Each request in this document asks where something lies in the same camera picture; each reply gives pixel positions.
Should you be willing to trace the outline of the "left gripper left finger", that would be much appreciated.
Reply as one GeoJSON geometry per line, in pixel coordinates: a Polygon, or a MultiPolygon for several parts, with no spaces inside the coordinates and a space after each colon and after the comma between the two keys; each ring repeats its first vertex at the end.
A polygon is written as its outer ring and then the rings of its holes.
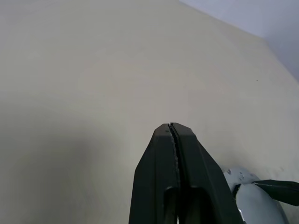
{"type": "Polygon", "coordinates": [[[129,223],[175,224],[178,167],[168,124],[155,129],[134,174],[129,223]]]}

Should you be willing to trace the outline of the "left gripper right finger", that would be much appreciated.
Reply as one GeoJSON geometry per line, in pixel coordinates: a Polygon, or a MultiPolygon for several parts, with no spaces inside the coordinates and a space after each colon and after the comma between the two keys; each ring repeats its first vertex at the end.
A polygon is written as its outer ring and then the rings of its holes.
{"type": "Polygon", "coordinates": [[[170,128],[180,175],[179,223],[242,224],[244,221],[217,162],[190,128],[179,123],[171,123],[170,128]]]}

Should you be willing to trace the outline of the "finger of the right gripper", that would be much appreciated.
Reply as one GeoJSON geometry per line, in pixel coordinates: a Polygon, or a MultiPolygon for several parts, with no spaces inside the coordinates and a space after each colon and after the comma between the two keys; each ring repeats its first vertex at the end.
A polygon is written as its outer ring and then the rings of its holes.
{"type": "Polygon", "coordinates": [[[254,184],[263,189],[272,199],[293,205],[299,205],[299,183],[291,181],[261,180],[254,184]]]}

